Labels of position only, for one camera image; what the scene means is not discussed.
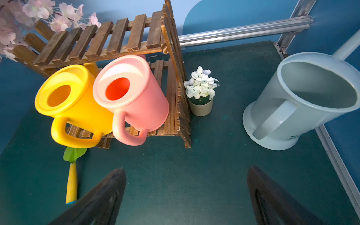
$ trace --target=garden trowel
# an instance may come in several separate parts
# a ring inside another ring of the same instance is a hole
[[[69,161],[70,170],[68,178],[68,186],[66,191],[66,204],[72,204],[77,200],[77,172],[76,160],[85,154],[87,148],[70,148],[66,147],[64,152],[64,160]]]

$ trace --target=white watering can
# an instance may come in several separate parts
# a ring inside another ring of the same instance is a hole
[[[304,52],[284,59],[244,111],[251,139],[271,150],[288,149],[302,134],[360,108],[360,72],[344,61],[359,45],[360,30],[332,56]]]

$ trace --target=beige flower pot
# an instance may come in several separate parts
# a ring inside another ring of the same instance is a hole
[[[212,103],[214,98],[210,100],[210,102],[206,103],[205,105],[195,105],[194,103],[189,101],[190,109],[193,112],[193,114],[197,116],[206,116],[208,115],[212,110]]]

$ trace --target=wooden shelf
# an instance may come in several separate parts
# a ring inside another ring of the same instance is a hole
[[[145,27],[149,27],[147,41],[142,42]],[[61,67],[116,59],[124,55],[144,55],[162,52],[170,55],[169,61],[158,60],[149,63],[153,74],[161,86],[163,69],[167,68],[166,98],[170,111],[164,125],[148,136],[181,136],[185,147],[191,146],[189,103],[185,95],[183,81],[186,79],[184,60],[180,50],[179,38],[170,0],[165,0],[161,11],[154,12],[152,17],[146,14],[137,15],[133,21],[127,18],[113,22],[104,22],[98,28],[87,26],[84,30],[74,28],[70,32],[55,33],[43,22],[37,22],[35,30],[49,42],[45,44],[33,33],[25,36],[24,41],[33,48],[23,45],[14,48],[16,59],[27,67],[48,78]],[[125,33],[129,31],[129,41],[122,46]],[[106,48],[104,44],[111,35]],[[133,128],[127,131],[137,136]],[[92,133],[79,127],[70,126],[67,132],[79,138],[91,138]],[[105,135],[99,143],[100,148],[109,148],[112,133]]]
[[[181,136],[187,146],[190,146],[190,114],[189,110],[185,104],[183,104],[182,97],[180,95],[180,88],[176,87],[176,75],[174,67],[172,66],[171,61],[157,60],[154,63],[148,62],[150,68],[153,70],[153,74],[161,87],[162,79],[164,76],[163,70],[167,70],[167,85],[166,85],[166,98],[169,102],[169,116],[159,129],[149,132],[148,137],[154,136]],[[125,128],[128,133],[133,136],[138,136],[139,131],[134,127]],[[73,137],[90,139],[93,137],[93,134],[89,131],[81,129],[79,127],[70,125],[67,130],[67,133]],[[104,148],[109,146],[107,142],[110,143],[113,134],[107,134],[103,136],[103,141],[99,143],[97,147]]]

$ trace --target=potted plant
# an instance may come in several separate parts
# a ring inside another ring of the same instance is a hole
[[[209,77],[211,71],[204,70],[201,66],[191,73],[191,78],[184,81],[186,95],[189,98],[190,109],[197,116],[206,116],[212,110],[214,88],[219,86],[215,83],[216,78]]]

